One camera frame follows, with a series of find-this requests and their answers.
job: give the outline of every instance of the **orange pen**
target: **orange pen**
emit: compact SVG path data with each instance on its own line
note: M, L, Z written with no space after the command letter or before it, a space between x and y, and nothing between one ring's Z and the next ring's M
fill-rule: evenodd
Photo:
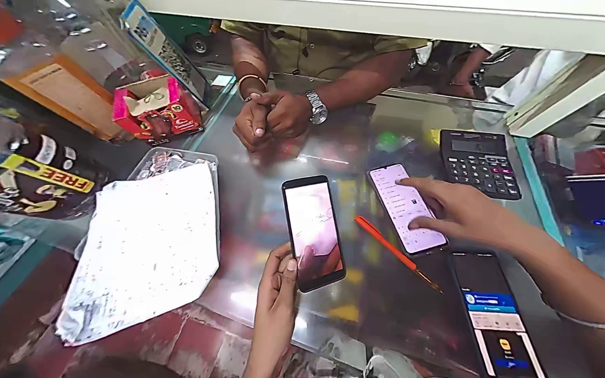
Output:
M368 222L364 217L357 215L356 218L354 218L354 221L357 222L359 226L365 229L375 239L377 239L378 242L382 243L383 246L387 247L387 249L390 250L391 253L398 257L398 260L400 260L411 271L415 272L419 277L426 281L426 283L431 286L435 291L438 291L440 294L442 294L442 290L440 289L440 287L438 287L438 284L431 281L430 279L428 279L428 277L424 275L424 273L420 272L419 269L417 269L417 265L412 262L412 260L408 259L408 257L404 255L398 248L394 247L393 244L389 243L384 238L384 236L382 236L382 233L378 231L377 228L375 228L373 225L371 225L370 222Z

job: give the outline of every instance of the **wristwatch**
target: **wristwatch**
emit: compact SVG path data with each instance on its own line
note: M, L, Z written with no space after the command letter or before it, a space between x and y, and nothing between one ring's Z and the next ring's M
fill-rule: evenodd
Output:
M314 125L319 125L323 123L326 118L328 118L328 109L321 102L319 95L315 91L306 91L305 95L309 100L309 103L312 104L312 116L309 118L310 121Z

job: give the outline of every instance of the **phone screen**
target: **phone screen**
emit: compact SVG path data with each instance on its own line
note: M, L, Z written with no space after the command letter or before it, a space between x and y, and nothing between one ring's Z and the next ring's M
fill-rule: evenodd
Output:
M408 173L401 164L370 171L370 178L377 189L377 195L380 196L408 253L445 245L447 239L437 231L408 229L408 224L413 219L423 216L435 218L435 215L426 206L417 189L411 186L396 185L396 180L407 177Z
M452 263L487 374L545 378L498 258L452 253Z
M338 228L327 182L287 188L284 195L302 290L313 286L312 281L342 270Z

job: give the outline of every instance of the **cardboard box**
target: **cardboard box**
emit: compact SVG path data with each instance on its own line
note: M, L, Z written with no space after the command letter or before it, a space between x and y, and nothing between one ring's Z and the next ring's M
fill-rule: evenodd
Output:
M195 99L169 75L116 89L113 121L154 146L204 130Z

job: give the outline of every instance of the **calculator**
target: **calculator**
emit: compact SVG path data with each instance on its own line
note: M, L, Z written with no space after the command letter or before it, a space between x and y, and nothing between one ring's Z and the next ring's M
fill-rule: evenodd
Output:
M522 198L504 135L441 130L440 155L449 182L475 186L492 198Z

